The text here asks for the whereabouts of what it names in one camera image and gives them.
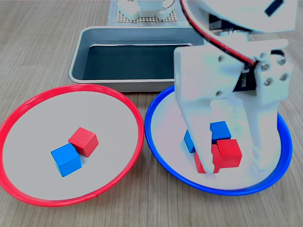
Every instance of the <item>black tray bottom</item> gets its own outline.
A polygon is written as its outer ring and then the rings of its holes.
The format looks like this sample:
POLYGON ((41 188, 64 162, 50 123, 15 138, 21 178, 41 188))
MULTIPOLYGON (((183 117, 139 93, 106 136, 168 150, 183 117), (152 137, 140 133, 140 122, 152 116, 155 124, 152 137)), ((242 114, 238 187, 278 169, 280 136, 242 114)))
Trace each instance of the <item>black tray bottom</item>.
POLYGON ((92 46, 83 80, 173 79, 180 46, 186 45, 92 46))

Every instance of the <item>white plastic part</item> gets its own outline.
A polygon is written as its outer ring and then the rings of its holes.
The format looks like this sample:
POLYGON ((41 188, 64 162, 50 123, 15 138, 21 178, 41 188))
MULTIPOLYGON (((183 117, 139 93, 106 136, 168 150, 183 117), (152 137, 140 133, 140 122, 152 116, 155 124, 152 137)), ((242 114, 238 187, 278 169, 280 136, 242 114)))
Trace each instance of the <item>white plastic part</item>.
POLYGON ((270 55, 255 69, 257 88, 253 92, 237 92, 243 100, 253 142, 253 163, 259 171, 275 167, 281 156, 280 136, 277 130, 277 111, 280 101, 288 96, 294 65, 278 63, 281 56, 270 55), (269 69, 262 70, 268 63, 269 69))
POLYGON ((165 9, 166 4, 163 0, 119 0, 118 10, 129 20, 135 21, 139 17, 156 17, 159 20, 165 20, 169 14, 175 9, 173 4, 165 9))
POLYGON ((177 48, 174 65, 176 99, 183 119, 205 172, 213 173, 210 102, 233 92, 244 64, 205 45, 177 48))
POLYGON ((196 0, 198 6, 208 13, 256 32, 294 30, 298 0, 283 1, 283 4, 268 16, 265 10, 274 1, 278 2, 277 0, 196 0))
MULTIPOLYGON (((222 37, 230 45, 240 47, 255 59, 268 61, 266 71, 256 69, 257 90, 255 92, 236 92, 243 100, 253 141, 253 163, 258 170, 277 165, 281 145, 277 131, 277 108, 279 102, 288 95, 289 79, 293 64, 278 64, 279 55, 270 55, 271 50, 282 50, 286 40, 247 42, 245 34, 234 33, 222 37), (265 82, 271 78, 270 86, 265 82)), ((182 117, 193 140, 204 170, 213 173, 211 154, 212 109, 214 99, 228 98, 238 82, 243 63, 225 54, 218 48, 204 46, 179 47, 175 50, 175 93, 182 117)))
POLYGON ((118 10, 131 21, 140 16, 138 1, 119 0, 118 10))

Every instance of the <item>blue cube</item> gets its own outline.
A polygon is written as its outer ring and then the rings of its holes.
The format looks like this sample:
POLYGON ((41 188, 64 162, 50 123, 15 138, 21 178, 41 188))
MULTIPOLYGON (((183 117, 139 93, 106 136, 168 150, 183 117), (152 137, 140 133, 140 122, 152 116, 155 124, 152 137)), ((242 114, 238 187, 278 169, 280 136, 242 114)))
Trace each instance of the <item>blue cube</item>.
POLYGON ((226 122, 211 123, 210 130, 213 132, 212 144, 216 144, 217 140, 228 140, 232 137, 226 122))
POLYGON ((63 177, 82 167, 80 156, 71 143, 51 152, 58 170, 63 177))
POLYGON ((185 144, 189 150, 190 153, 194 153, 196 151, 195 149, 195 146, 194 146, 194 143, 190 137, 190 134, 188 132, 188 130, 186 130, 186 133, 185 133, 185 136, 184 136, 184 141, 185 141, 185 144))

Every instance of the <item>red wire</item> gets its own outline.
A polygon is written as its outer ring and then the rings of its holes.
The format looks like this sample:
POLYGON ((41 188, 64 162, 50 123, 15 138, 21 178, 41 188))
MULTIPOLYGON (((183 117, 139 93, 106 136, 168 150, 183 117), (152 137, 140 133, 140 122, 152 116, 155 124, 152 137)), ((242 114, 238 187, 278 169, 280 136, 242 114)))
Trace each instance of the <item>red wire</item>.
POLYGON ((253 66, 255 64, 255 61, 249 57, 246 57, 245 55, 239 53, 238 51, 228 47, 227 45, 223 44, 222 42, 220 42, 219 40, 213 38, 212 36, 210 36, 209 34, 207 34, 204 30, 202 30, 189 16, 188 16, 188 12, 185 9, 184 6, 184 1, 185 0, 180 0, 181 2, 181 6, 183 8, 183 11, 185 13, 185 16, 187 17, 188 21, 190 22, 190 24, 194 27, 194 29, 200 33, 200 35, 203 36, 203 38, 208 39, 209 41, 213 42, 214 44, 216 44, 217 46, 219 46, 223 51, 225 51, 227 54, 229 54, 232 57, 236 57, 237 59, 241 60, 244 63, 247 63, 250 66, 253 66))

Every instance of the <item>red cube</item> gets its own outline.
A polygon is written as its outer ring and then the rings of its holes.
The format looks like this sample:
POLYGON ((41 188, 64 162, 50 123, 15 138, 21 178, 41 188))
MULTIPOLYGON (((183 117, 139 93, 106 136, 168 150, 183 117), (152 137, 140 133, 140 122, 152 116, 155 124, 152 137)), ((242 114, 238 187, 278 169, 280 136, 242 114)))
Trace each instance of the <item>red cube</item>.
POLYGON ((196 162, 196 167, 197 167, 198 173, 205 174, 206 172, 205 172, 205 170, 203 168, 203 165, 202 165, 202 163, 200 161, 200 158, 199 158, 199 155, 198 155, 197 151, 195 151, 194 158, 195 158, 195 162, 196 162))
POLYGON ((78 128, 68 142, 75 147, 79 154, 85 157, 89 157, 99 144, 94 133, 81 127, 78 128))
POLYGON ((218 140, 217 145, 222 158, 220 168, 239 167, 242 159, 242 152, 237 140, 218 140))
POLYGON ((216 144, 212 145, 213 154, 213 164, 214 164, 214 174, 218 173, 222 165, 222 157, 219 148, 216 144))
MULTIPOLYGON (((218 173, 220 168, 221 168, 221 163, 222 163, 222 158, 220 155, 220 151, 219 148, 216 144, 212 145, 212 154, 213 154, 213 164, 214 164, 214 174, 218 173)), ((197 167, 197 171, 200 174, 205 174, 205 170, 203 168, 203 165, 199 159, 199 155, 197 153, 197 151, 195 151, 195 163, 196 163, 196 167, 197 167)))

